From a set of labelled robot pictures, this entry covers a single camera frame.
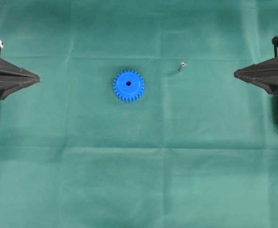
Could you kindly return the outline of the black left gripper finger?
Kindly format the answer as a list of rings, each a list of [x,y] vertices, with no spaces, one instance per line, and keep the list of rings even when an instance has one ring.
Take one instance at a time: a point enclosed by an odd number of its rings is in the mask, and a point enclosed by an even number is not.
[[[39,79],[39,76],[16,65],[11,64],[0,58],[0,75],[2,76],[21,76]]]
[[[10,94],[39,82],[40,78],[35,79],[21,76],[0,76],[0,100],[4,100]]]

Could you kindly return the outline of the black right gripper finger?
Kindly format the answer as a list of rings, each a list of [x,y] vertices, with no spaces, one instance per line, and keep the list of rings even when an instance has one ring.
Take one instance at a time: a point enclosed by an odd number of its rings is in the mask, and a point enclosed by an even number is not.
[[[253,64],[234,72],[234,77],[257,77],[263,74],[275,74],[278,72],[278,57]]]
[[[234,75],[235,78],[240,79],[249,84],[264,89],[267,93],[278,93],[278,76],[274,77],[252,77]]]

